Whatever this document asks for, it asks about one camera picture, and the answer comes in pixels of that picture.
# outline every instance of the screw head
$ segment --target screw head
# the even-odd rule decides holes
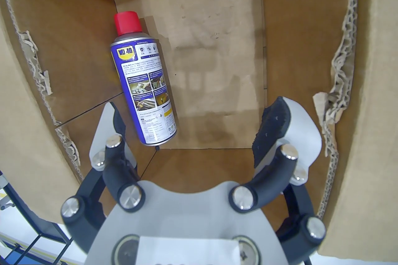
[[[232,200],[240,210],[249,210],[254,205],[252,192],[245,186],[238,186],[232,192]]]
[[[290,160],[296,160],[299,157],[297,149],[291,144],[283,144],[280,147],[281,153]]]
[[[94,154],[91,160],[91,166],[98,171],[104,170],[104,162],[105,162],[105,151],[101,150],[100,152]]]
[[[122,142],[122,137],[120,135],[115,134],[106,139],[106,146],[108,148],[115,148],[118,147],[121,142]]]
[[[323,239],[326,235],[325,224],[318,217],[310,217],[308,219],[307,230],[315,239]]]
[[[115,265],[131,265],[136,263],[140,237],[130,234],[122,238],[113,248],[112,258]]]
[[[79,200],[75,197],[67,199],[61,207],[61,214],[65,218],[72,217],[79,210]]]
[[[141,197],[141,190],[133,184],[123,190],[119,203],[124,209],[132,209],[140,203]]]
[[[247,236],[238,235],[232,240],[238,241],[241,265],[259,265],[260,252],[256,244]]]

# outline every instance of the black metal frame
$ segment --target black metal frame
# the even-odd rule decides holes
[[[3,242],[6,244],[7,247],[9,247],[10,249],[12,249],[12,251],[16,251],[16,252],[18,252],[19,254],[22,254],[22,253],[23,253],[23,250],[22,250],[20,244],[15,244],[15,246],[13,247],[13,245],[12,245],[12,244],[9,244],[7,241],[3,241]],[[57,264],[57,263],[59,262],[59,259],[58,259],[58,260],[56,259],[57,263],[55,263],[55,261],[51,263],[51,262],[49,262],[49,261],[46,261],[46,260],[43,259],[43,258],[37,257],[36,255],[30,254],[30,253],[25,254],[24,257],[28,257],[28,258],[30,258],[30,259],[32,259],[32,260],[34,260],[34,261],[37,261],[37,262],[39,262],[39,263],[41,263],[41,264],[43,264],[43,265],[54,265],[54,264]],[[7,262],[7,258],[8,258],[8,256],[7,256],[6,258],[2,259],[3,262],[0,262],[0,265],[9,265],[9,263]],[[67,264],[66,262],[64,262],[64,261],[61,261],[61,265],[68,265],[68,264]]]
[[[11,199],[11,201],[15,204],[15,206],[17,207],[17,209],[20,211],[20,213],[22,214],[22,216],[26,219],[26,221],[29,223],[29,225],[36,231],[37,233],[37,237],[33,240],[33,242],[24,250],[22,251],[22,248],[19,244],[16,244],[15,246],[10,245],[9,243],[5,242],[5,244],[13,249],[13,251],[17,251],[20,252],[21,251],[21,256],[17,259],[17,261],[14,263],[14,265],[17,265],[26,255],[29,255],[30,258],[32,258],[32,254],[29,254],[29,251],[31,250],[31,248],[34,246],[34,244],[40,239],[40,238],[46,238],[49,240],[53,240],[62,244],[65,244],[64,248],[62,249],[62,251],[60,252],[60,254],[58,254],[57,258],[55,259],[55,261],[53,263],[48,262],[48,264],[53,264],[56,265],[61,257],[64,255],[65,251],[68,249],[68,247],[71,245],[73,238],[69,239],[66,234],[64,233],[64,231],[61,230],[61,228],[59,227],[58,224],[53,223],[53,222],[49,222],[49,221],[45,221],[41,218],[39,218],[35,213],[33,213],[28,206],[24,203],[24,201],[19,197],[18,193],[14,190],[14,188],[11,186],[10,183],[8,183],[5,187],[3,187],[4,191],[6,192],[6,194],[9,196],[9,198]],[[50,224],[52,227],[54,227],[54,229],[57,231],[58,236],[47,233],[47,232],[43,232],[41,230],[41,228],[38,226],[37,222],[39,222],[40,224]]]

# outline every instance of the black plastic bracket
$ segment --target black plastic bracket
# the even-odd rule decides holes
[[[102,204],[99,202],[104,189],[102,172],[91,169],[74,195],[79,201],[79,210],[71,217],[61,214],[74,241],[86,253],[105,221]]]
[[[304,185],[289,184],[283,191],[289,217],[286,218],[276,235],[282,245],[287,261],[300,264],[319,248],[322,239],[313,238],[307,230],[307,221],[314,217],[314,208]]]

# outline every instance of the wd-40 can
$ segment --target wd-40 can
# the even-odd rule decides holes
[[[133,11],[115,15],[118,37],[111,53],[140,141],[160,145],[177,128],[156,41],[142,32]]]

